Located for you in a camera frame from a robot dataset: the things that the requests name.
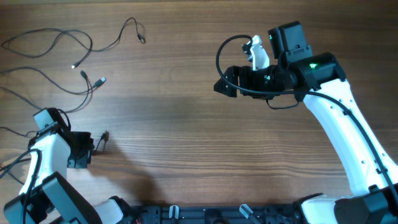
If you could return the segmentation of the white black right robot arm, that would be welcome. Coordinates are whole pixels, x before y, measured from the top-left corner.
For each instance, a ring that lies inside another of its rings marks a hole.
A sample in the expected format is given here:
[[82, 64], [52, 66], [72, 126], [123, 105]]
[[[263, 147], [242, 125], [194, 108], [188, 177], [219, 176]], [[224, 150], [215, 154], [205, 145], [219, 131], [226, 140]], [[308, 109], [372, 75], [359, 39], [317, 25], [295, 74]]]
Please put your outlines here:
[[314, 55], [298, 21], [268, 34], [277, 63], [270, 63], [259, 36], [247, 36], [242, 49], [248, 65], [220, 71], [214, 90], [264, 101], [293, 95], [326, 132], [351, 194], [309, 195], [291, 204], [267, 206], [260, 217], [247, 205], [240, 206], [240, 212], [253, 223], [396, 223], [397, 164], [361, 114], [336, 57], [329, 52]]

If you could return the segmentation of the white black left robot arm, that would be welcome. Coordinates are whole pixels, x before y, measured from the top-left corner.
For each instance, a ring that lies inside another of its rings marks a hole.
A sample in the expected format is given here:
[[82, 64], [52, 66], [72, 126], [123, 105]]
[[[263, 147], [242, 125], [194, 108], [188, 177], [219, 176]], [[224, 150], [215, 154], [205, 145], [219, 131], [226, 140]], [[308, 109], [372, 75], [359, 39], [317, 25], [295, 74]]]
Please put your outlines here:
[[63, 111], [44, 108], [34, 115], [39, 127], [26, 153], [29, 173], [19, 195], [5, 204], [9, 223], [41, 223], [56, 210], [55, 223], [134, 223], [136, 215], [121, 198], [113, 196], [91, 205], [66, 180], [68, 168], [86, 168], [91, 162], [93, 139], [89, 132], [73, 132]]

